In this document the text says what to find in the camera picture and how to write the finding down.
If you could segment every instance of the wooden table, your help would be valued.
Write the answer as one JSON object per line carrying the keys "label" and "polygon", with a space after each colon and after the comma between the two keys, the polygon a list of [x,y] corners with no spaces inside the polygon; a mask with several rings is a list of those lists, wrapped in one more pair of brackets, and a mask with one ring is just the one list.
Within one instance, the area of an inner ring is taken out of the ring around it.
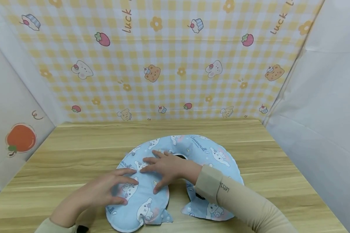
{"label": "wooden table", "polygon": [[[246,186],[281,209],[299,232],[347,232],[261,123],[245,118],[60,125],[1,192],[0,233],[34,232],[63,198],[115,169],[136,145],[181,134],[204,135],[224,146]],[[174,222],[143,226],[140,232],[252,232],[236,218],[216,222],[180,213],[189,202],[185,184],[178,181],[169,188]],[[114,232],[104,208],[97,210],[90,230]]]}

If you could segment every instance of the inflatable neck pillow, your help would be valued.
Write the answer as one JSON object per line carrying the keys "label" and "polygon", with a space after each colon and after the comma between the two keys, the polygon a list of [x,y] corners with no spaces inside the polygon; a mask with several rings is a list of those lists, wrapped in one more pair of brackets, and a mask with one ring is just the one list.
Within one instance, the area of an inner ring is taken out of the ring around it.
{"label": "inflatable neck pillow", "polygon": [[[244,184],[231,154],[221,145],[200,135],[174,135],[145,142],[128,153],[117,169],[127,167],[140,171],[148,165],[143,162],[143,158],[154,157],[152,150],[168,151],[197,164],[207,164]],[[126,198],[128,204],[106,206],[106,216],[111,226],[120,232],[133,232],[144,224],[172,223],[172,217],[166,210],[169,201],[168,187],[163,187],[157,194],[153,194],[154,187],[162,179],[161,175],[156,172],[137,172],[130,177],[139,184],[121,184],[112,190],[113,195]],[[197,194],[189,181],[186,181],[186,187],[190,202],[181,209],[183,214],[215,221],[233,218],[231,213]]]}

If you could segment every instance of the right hand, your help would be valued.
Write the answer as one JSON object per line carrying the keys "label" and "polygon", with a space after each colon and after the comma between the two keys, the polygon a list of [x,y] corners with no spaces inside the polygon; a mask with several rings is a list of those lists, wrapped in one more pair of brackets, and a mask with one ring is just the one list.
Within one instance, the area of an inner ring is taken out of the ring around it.
{"label": "right hand", "polygon": [[140,170],[143,172],[157,172],[162,175],[162,180],[155,186],[153,193],[157,194],[163,186],[166,186],[176,179],[184,178],[195,184],[201,171],[201,166],[193,161],[182,159],[165,152],[164,154],[156,150],[152,150],[154,157],[144,158],[143,162],[147,162],[148,166]]}

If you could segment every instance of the yellow checkered backdrop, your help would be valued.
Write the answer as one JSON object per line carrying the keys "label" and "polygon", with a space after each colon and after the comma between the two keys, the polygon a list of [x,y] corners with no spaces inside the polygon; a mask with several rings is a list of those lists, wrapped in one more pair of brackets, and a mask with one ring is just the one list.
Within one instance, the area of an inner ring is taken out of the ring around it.
{"label": "yellow checkered backdrop", "polygon": [[0,0],[73,122],[257,117],[322,0]]}

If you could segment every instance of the neck pillow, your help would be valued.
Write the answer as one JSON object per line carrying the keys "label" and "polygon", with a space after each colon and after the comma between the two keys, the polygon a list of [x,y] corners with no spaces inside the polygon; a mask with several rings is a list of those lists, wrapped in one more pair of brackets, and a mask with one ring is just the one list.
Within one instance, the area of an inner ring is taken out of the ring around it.
{"label": "neck pillow", "polygon": [[[152,150],[168,151],[197,164],[207,164],[222,171],[225,176],[244,184],[231,154],[221,145],[200,135],[173,135],[145,142],[128,153],[117,169],[128,167],[139,171],[148,165],[143,162],[143,158],[154,157]],[[121,184],[112,190],[113,195],[126,198],[128,204],[106,206],[106,216],[111,226],[120,232],[133,232],[144,224],[172,223],[172,217],[166,210],[169,201],[168,187],[163,187],[156,195],[153,194],[155,185],[162,177],[155,172],[138,172],[130,177],[136,179],[139,184]],[[183,214],[214,221],[233,218],[231,213],[216,204],[209,203],[197,194],[193,184],[188,181],[186,181],[186,188],[190,202],[181,209]]]}

